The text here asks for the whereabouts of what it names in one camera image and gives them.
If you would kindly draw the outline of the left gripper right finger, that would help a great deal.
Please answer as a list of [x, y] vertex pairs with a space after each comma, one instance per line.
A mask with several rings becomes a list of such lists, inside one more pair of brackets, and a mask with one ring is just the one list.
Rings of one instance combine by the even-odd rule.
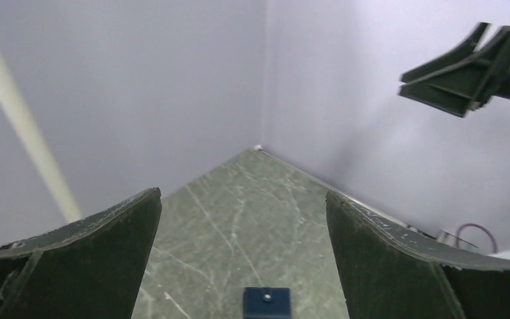
[[510, 260], [439, 243], [334, 191], [326, 215], [351, 318], [510, 318]]

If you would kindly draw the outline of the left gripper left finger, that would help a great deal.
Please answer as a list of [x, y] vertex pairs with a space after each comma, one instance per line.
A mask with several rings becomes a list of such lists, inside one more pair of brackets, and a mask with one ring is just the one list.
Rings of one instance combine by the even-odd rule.
[[161, 212], [161, 192], [153, 187], [1, 245], [0, 318], [130, 318]]

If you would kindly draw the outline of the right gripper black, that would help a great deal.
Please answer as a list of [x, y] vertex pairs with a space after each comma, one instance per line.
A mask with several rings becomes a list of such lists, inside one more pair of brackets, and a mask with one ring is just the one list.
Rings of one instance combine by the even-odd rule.
[[399, 96], [460, 118], [494, 96], [510, 100], [510, 26], [479, 48], [489, 26], [478, 23], [458, 46], [403, 73]]

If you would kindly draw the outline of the blue leather card holder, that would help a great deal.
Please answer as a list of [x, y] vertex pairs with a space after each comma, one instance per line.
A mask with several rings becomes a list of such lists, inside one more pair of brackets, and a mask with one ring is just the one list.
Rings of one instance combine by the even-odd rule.
[[276, 287], [246, 287], [243, 319], [292, 319], [291, 290]]

